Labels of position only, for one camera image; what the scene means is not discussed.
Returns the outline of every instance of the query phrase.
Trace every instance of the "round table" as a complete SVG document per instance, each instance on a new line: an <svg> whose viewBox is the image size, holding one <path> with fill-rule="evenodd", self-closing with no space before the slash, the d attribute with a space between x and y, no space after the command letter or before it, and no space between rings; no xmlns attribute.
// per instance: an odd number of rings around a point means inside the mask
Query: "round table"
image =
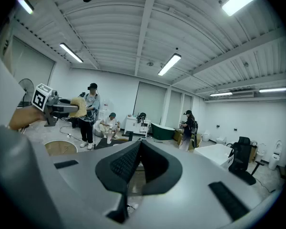
<svg viewBox="0 0 286 229"><path fill-rule="evenodd" d="M77 148L67 141L51 141L45 144L49 156L76 154Z"/></svg>

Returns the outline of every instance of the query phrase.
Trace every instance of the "person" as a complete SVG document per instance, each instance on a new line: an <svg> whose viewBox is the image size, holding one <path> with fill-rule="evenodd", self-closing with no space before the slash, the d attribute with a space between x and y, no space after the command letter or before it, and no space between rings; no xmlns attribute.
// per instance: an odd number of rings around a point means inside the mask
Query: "person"
<svg viewBox="0 0 286 229"><path fill-rule="evenodd" d="M187 151L189 149L189 144L191 141L191 136L192 136L191 129L193 127L195 117L193 116L191 110L187 110L185 114L186 114L187 120L184 124L180 124L184 128L184 133L182 135L179 149Z"/></svg>
<svg viewBox="0 0 286 229"><path fill-rule="evenodd" d="M100 130L104 138L106 138L105 132L109 131L110 126L112 127L113 138L118 138L117 133L120 131L121 123L117 119L115 119L115 117L116 114L111 113L108 118L105 118L100 122Z"/></svg>
<svg viewBox="0 0 286 229"><path fill-rule="evenodd" d="M88 145L87 149L91 150L93 146L92 126L100 108L100 96L96 93L97 84L91 83L88 86L90 93L84 96L86 101L87 115L80 117L79 126L82 134L82 143L80 147Z"/></svg>

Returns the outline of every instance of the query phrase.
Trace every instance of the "black pants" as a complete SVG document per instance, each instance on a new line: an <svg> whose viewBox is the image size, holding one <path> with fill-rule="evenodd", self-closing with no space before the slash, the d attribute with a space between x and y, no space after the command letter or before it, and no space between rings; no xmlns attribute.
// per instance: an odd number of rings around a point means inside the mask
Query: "black pants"
<svg viewBox="0 0 286 229"><path fill-rule="evenodd" d="M92 143L93 142L93 136L92 136L92 126L93 123L83 121L82 119L79 119L81 134L82 134L82 140L84 142Z"/></svg>

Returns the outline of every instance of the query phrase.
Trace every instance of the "floor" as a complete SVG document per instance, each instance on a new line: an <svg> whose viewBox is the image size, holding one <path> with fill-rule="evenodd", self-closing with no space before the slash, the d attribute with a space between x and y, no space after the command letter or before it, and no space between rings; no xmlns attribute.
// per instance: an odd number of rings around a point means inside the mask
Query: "floor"
<svg viewBox="0 0 286 229"><path fill-rule="evenodd" d="M45 144L47 142L54 140L69 141L74 145L76 145L78 152L87 151L87 147L80 148L80 144L82 141L79 128L73 129L71 123L60 119L56 123L56 126L53 127L44 127L44 124L45 122L41 121L35 122L25 130L24 134L33 142ZM118 133L118 136L122 137L122 133L123 131ZM138 140L139 138L140 138L139 135L133 136L133 140ZM168 146L178 148L177 142L173 139L166 141L159 141L157 139L154 139L152 136L147 137L147 139L155 142L162 142L164 144L167 144ZM93 136L93 140L97 145L100 142L101 138L98 136L96 137ZM210 145L214 145L214 143L210 141L209 142L202 141L199 146L203 147ZM255 168L255 165L256 163L253 162L249 163L247 171L251 173ZM252 185L253 188L257 191L257 193L260 195L262 200L264 200L270 195L269 192L275 189L281 189L285 181L280 178L280 174L277 168L275 170L270 170L267 164L265 164L264 166L260 166L255 172L254 177L263 184L262 186L259 181L256 181L256 183ZM130 181L130 186L129 186L130 196L128 197L128 203L132 206L129 208L130 213L133 212L142 201L140 192L144 184L145 184L144 171L136 171L132 180Z"/></svg>

